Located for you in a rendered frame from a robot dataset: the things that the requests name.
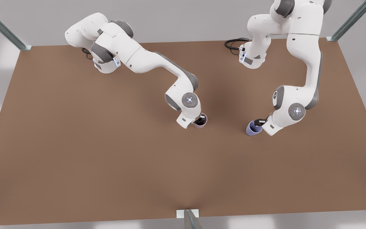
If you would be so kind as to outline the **pink cup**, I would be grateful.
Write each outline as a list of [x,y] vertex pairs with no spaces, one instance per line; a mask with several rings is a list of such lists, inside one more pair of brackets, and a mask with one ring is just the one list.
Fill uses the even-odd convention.
[[193,122],[194,126],[198,129],[203,128],[207,124],[207,116],[204,113],[201,113],[197,119]]

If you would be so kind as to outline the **purple cup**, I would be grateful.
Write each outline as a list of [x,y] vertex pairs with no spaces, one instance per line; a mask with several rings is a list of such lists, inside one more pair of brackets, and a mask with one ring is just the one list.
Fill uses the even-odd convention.
[[262,126],[256,126],[254,124],[254,121],[251,121],[247,128],[246,128],[246,134],[248,136],[254,136],[257,135],[258,133],[260,133],[262,131]]

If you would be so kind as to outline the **silver frame post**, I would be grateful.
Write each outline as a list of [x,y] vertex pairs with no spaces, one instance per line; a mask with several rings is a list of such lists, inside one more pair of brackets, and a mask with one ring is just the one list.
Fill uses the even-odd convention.
[[332,36],[326,37],[327,42],[338,41],[364,14],[366,13],[366,0],[354,11],[354,13],[334,32]]
[[6,37],[20,51],[30,51],[31,45],[25,45],[10,29],[0,21],[0,33]]
[[199,222],[199,210],[176,210],[176,218],[184,219],[184,229],[203,229]]

